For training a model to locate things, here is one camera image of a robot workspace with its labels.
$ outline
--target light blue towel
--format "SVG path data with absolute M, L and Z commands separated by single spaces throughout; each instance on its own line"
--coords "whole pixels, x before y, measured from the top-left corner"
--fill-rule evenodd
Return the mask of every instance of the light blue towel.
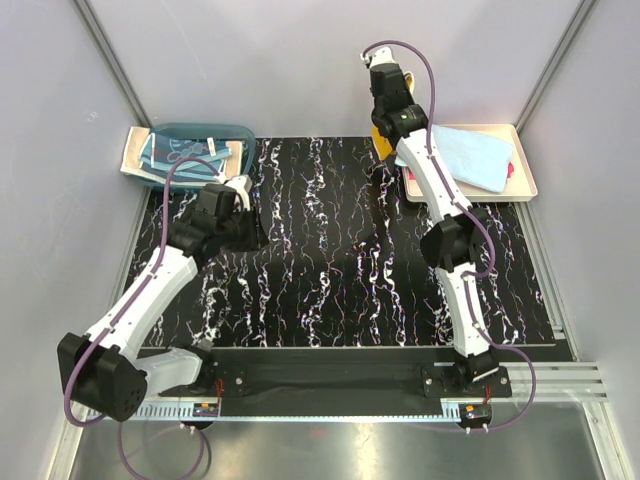
M 496 137 L 467 130 L 433 126 L 442 160 L 456 180 L 500 193 L 507 184 L 513 145 Z M 402 159 L 396 165 L 406 166 Z

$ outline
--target black marble surface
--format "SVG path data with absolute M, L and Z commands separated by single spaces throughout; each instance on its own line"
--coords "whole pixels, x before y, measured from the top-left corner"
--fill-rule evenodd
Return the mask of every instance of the black marble surface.
M 401 174 L 369 139 L 260 140 L 254 199 L 270 245 L 222 253 L 174 299 L 146 346 L 404 346 L 452 340 L 443 289 L 419 251 L 432 225 L 407 204 Z M 194 194 L 172 198 L 176 218 Z M 513 205 L 483 205 L 496 270 L 479 281 L 497 342 L 550 344 L 553 335 Z M 161 194 L 152 193 L 128 283 L 160 241 Z M 487 252 L 483 253 L 486 261 Z

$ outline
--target gray wall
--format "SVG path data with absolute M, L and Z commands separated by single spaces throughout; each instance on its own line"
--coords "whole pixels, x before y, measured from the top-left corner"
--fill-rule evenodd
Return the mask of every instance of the gray wall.
M 108 307 L 141 189 L 133 119 L 67 0 L 0 2 L 0 477 L 40 478 L 58 435 L 57 342 Z
M 432 61 L 439 123 L 513 123 L 578 0 L 92 0 L 154 123 L 263 136 L 369 135 L 359 53 L 397 38 Z M 398 55 L 418 76 L 424 69 Z
M 577 337 L 640 474 L 640 3 L 601 1 L 531 123 L 534 210 Z

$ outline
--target cardboard tray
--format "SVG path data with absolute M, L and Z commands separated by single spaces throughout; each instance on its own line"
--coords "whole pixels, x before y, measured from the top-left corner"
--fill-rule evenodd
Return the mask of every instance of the cardboard tray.
M 513 173 L 507 180 L 507 185 L 502 193 L 489 192 L 474 187 L 464 182 L 456 182 L 465 196 L 472 202 L 528 202 L 538 194 L 538 188 L 533 180 L 533 175 L 524 155 L 520 138 L 513 125 L 508 124 L 477 124 L 477 125 L 445 125 L 446 127 L 459 128 L 478 133 L 484 133 L 500 138 L 514 146 L 511 163 Z M 409 178 L 409 169 L 403 168 L 403 176 L 407 199 L 410 202 L 424 202 L 424 197 L 415 180 Z

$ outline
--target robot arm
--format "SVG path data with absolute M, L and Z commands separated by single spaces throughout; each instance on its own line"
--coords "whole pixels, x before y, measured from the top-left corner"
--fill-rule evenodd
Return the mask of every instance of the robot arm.
M 389 47 L 377 50 L 363 61 L 371 76 L 374 97 L 372 121 L 373 139 L 381 160 L 396 151 L 416 177 L 427 199 L 431 218 L 436 223 L 421 240 L 420 248 L 436 274 L 449 303 L 453 324 L 453 346 L 457 352 L 456 370 L 460 383 L 468 385 L 498 370 L 489 343 L 478 328 L 484 330 L 480 301 L 471 275 L 475 272 L 477 243 L 481 235 L 461 209 L 471 209 L 471 203 L 460 192 L 446 168 L 435 139 L 431 138 L 432 155 L 426 146 L 429 119 L 412 97 L 407 85 L 412 77 L 402 72 Z M 474 212 L 484 217 L 482 210 Z M 474 325 L 465 297 L 465 282 L 469 282 L 471 305 L 479 325 Z
M 142 343 L 162 312 L 221 248 L 253 251 L 266 245 L 260 218 L 249 198 L 251 180 L 233 177 L 210 183 L 180 220 L 171 225 L 168 244 L 156 248 L 149 264 L 113 308 L 83 337 L 67 334 L 58 346 L 62 387 L 89 346 L 99 345 L 82 366 L 72 400 L 115 420 L 127 420 L 146 396 L 179 385 L 213 384 L 213 362 L 197 348 L 172 349 L 138 358 Z M 114 317 L 126 311 L 117 324 Z

